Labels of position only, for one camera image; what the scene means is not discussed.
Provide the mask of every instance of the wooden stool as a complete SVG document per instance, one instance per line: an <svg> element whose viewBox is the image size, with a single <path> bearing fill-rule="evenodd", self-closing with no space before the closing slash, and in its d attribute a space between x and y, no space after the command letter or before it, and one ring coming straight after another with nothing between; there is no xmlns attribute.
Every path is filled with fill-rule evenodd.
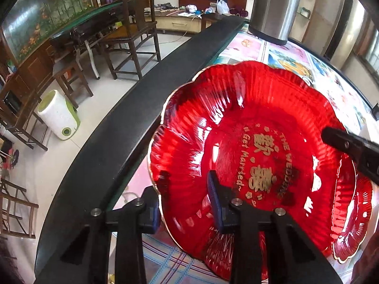
<svg viewBox="0 0 379 284"><path fill-rule="evenodd" d="M9 193L8 187L15 188L16 194L14 196L12 196ZM22 193L25 200L17 197L18 192ZM4 234L4 235L9 235L9 236L32 238L32 239L36 238L36 236L32 234L32 226L33 226L34 209L37 209L38 205L29 202L25 193L26 193L25 188L19 187L13 183L6 181L5 179L1 178L1 181L0 181L0 206L1 206L0 235ZM7 209L3 209L3 200L4 199L8 200ZM11 203L12 202L13 202L13 212L11 212ZM20 222L20 220L22 220L22 217L16 215L16 204L17 203L30 207L28 232L26 232L26 230L23 228L23 226ZM11 224L9 221L10 218L16 219L20 229L23 231L22 233L11 230Z"/></svg>
<svg viewBox="0 0 379 284"><path fill-rule="evenodd" d="M64 74L68 71L73 72L71 73L71 78L66 79ZM71 87L71 83L73 83L76 79L80 79L91 97L94 95L88 86L88 82L84 77L83 72L80 70L79 64L76 61L73 53L69 53L55 62L53 68L53 77L56 79L59 86L75 108L78 108L78 104L72 97L73 89Z"/></svg>

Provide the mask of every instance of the red glass plate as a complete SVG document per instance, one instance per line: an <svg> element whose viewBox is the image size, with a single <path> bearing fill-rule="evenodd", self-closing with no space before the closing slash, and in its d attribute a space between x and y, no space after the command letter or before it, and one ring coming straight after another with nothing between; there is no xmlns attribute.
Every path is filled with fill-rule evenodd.
<svg viewBox="0 0 379 284"><path fill-rule="evenodd" d="M358 175L356 193L348 208L345 227L332 245L333 256L341 264L357 253L359 245L366 237L372 212L372 195L371 181Z"/></svg>
<svg viewBox="0 0 379 284"><path fill-rule="evenodd" d="M230 276L233 236L217 233L207 196L215 169L236 196L265 210L283 207L319 249L330 246L356 177L352 161L322 142L326 126L344 129L327 99L289 71L248 61L198 73L167 100L148 155L175 242Z"/></svg>

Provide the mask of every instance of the plaid cloth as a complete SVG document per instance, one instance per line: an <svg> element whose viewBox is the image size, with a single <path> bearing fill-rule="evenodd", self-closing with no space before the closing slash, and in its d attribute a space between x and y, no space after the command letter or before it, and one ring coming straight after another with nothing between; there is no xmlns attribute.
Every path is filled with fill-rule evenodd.
<svg viewBox="0 0 379 284"><path fill-rule="evenodd" d="M204 263L184 253L161 227L155 235L143 235L146 278L149 284L226 284Z"/></svg>

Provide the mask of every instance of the wooden chair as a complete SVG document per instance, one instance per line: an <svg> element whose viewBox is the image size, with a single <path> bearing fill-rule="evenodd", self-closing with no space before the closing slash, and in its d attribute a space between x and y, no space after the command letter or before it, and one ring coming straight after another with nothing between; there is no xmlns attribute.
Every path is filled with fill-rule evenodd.
<svg viewBox="0 0 379 284"><path fill-rule="evenodd" d="M71 78L66 79L64 74L68 71L71 71ZM79 78L81 80L82 84L91 97L94 95L88 86L88 82L84 77L83 71L80 69L77 59L73 53L69 53L63 58L55 61L53 68L53 77L56 79L59 86L75 108L78 108L78 104L72 97L73 89L71 87L71 83L73 83L76 79Z"/></svg>
<svg viewBox="0 0 379 284"><path fill-rule="evenodd" d="M144 9L145 7L149 7L151 9L151 21L145 21ZM128 10L128 0L123 0L123 13L124 20L122 22L122 26L113 32L109 33L105 36L101 41L100 50L102 55L105 57L105 60L108 64L109 70L113 76L113 79L117 79L117 73L119 74L137 74L138 78L142 78L142 69L149 63L155 56L157 56L158 62L161 61L161 55L159 52L159 43L158 43L158 35L157 35L157 22L155 21L154 14L154 0L135 0L135 15L134 21L135 23L130 22L129 18L129 10ZM145 43L148 39L154 38L155 52L137 52L137 49L141 47L143 43ZM141 38L142 41L135 46L134 41L138 38ZM128 44L128 49L122 48L121 44ZM122 61L116 68L113 67L112 61L109 57L109 52L113 51L122 51L129 53L129 56ZM138 54L151 54L152 56L140 66L138 61ZM136 66L136 72L132 71L121 71L121 68L131 59L133 59L134 64Z"/></svg>
<svg viewBox="0 0 379 284"><path fill-rule="evenodd" d="M16 190L15 195L11 195L9 192L9 187ZM23 199L18 198L18 193L22 193ZM7 200L6 209L3 209L3 201ZM28 221L28 231L24 229L21 224L22 217L16 215L16 204L21 204L30 207L29 221ZM1 223L0 223L0 235L9 235L23 238L33 238L35 235L32 232L33 229L33 216L35 214L35 209L39 206L37 204L29 202L26 197L26 189L19 187L3 178L0 179L0 206L1 206ZM11 229L11 218L15 219L18 223L18 230Z"/></svg>
<svg viewBox="0 0 379 284"><path fill-rule="evenodd" d="M47 127L41 141L38 141L32 135L38 121L44 124L42 119L34 112L40 101L41 98L35 90L30 90L19 75L10 77L0 91L0 122L5 126L6 130L14 134L28 147L33 149L33 145L38 145L47 150L47 147L41 143L45 137ZM27 129L32 116L36 120L28 133Z"/></svg>

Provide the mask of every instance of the wooden drawer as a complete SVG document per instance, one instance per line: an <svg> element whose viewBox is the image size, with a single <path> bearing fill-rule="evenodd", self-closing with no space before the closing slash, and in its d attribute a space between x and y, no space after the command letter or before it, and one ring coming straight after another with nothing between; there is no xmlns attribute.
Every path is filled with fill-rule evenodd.
<svg viewBox="0 0 379 284"><path fill-rule="evenodd" d="M155 17L157 21L157 29L172 30L172 31L188 31L192 33L199 33L201 31L201 20L195 18L185 17Z"/></svg>

